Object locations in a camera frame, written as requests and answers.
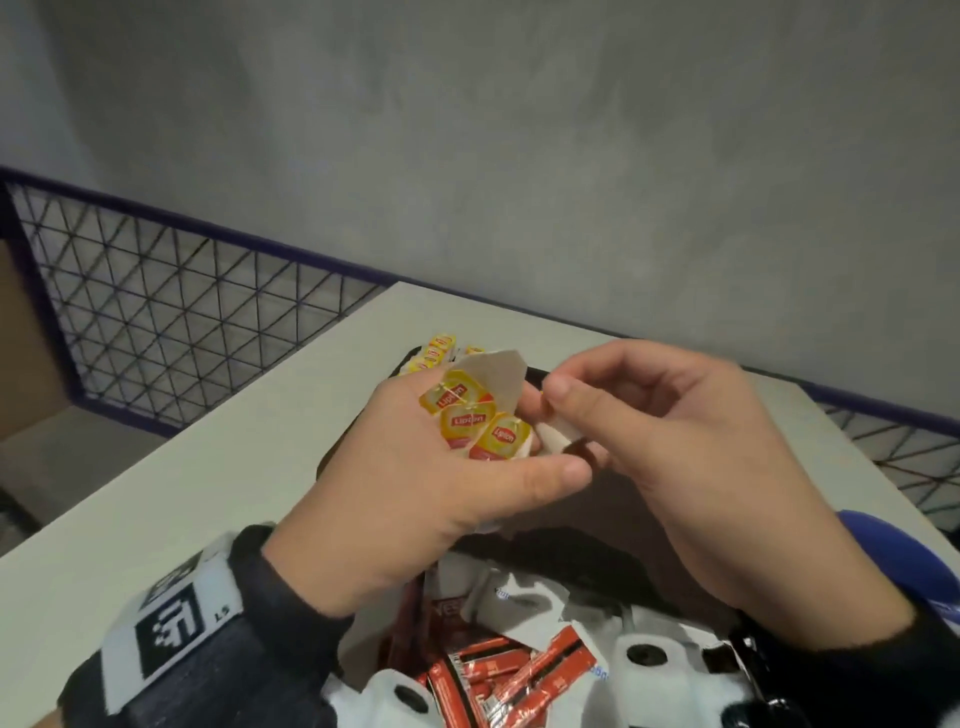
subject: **black wire grid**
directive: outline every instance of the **black wire grid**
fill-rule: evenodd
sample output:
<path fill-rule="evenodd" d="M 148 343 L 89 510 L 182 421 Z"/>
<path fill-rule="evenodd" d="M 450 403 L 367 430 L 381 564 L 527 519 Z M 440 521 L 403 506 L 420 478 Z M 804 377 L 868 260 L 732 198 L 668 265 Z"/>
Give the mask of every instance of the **black wire grid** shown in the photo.
<path fill-rule="evenodd" d="M 943 531 L 960 526 L 960 440 L 822 405 L 855 445 Z"/>
<path fill-rule="evenodd" d="M 84 396 L 164 425 L 195 422 L 383 290 L 8 187 Z"/>

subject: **black sleeve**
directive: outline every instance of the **black sleeve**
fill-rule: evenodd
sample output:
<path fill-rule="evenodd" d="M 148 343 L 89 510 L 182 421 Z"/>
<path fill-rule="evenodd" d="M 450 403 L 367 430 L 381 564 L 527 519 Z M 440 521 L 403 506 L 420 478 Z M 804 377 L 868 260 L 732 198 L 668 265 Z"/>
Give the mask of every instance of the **black sleeve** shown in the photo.
<path fill-rule="evenodd" d="M 925 601 L 908 594 L 917 616 L 903 632 L 855 649 L 804 652 L 752 625 L 779 692 L 814 728 L 943 725 L 960 706 L 960 639 Z"/>
<path fill-rule="evenodd" d="M 205 644 L 106 717 L 100 653 L 67 680 L 58 704 L 65 728 L 333 728 L 336 715 L 321 687 L 337 666 L 337 647 L 352 619 L 315 612 L 260 553 L 268 526 L 249 526 L 228 563 L 243 600 L 233 619 Z"/>

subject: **floor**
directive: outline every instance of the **floor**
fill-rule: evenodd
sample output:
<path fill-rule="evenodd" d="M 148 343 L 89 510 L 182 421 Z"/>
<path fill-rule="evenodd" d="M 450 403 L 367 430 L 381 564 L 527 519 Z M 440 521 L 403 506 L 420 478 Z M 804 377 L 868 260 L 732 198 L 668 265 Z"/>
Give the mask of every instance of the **floor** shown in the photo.
<path fill-rule="evenodd" d="M 0 483 L 42 525 L 57 518 L 165 442 L 79 407 L 0 443 Z M 0 555 L 23 534 L 0 513 Z"/>

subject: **white table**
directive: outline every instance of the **white table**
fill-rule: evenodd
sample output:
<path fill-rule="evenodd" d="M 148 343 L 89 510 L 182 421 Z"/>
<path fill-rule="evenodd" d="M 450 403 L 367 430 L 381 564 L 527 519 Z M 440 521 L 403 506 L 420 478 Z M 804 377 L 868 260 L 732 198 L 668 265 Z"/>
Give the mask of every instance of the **white table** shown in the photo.
<path fill-rule="evenodd" d="M 121 606 L 220 533 L 278 520 L 374 385 L 451 331 L 552 369 L 609 336 L 398 284 L 0 559 L 0 715 L 30 725 Z M 894 523 L 960 574 L 960 554 L 794 384 L 756 388 L 837 509 Z"/>

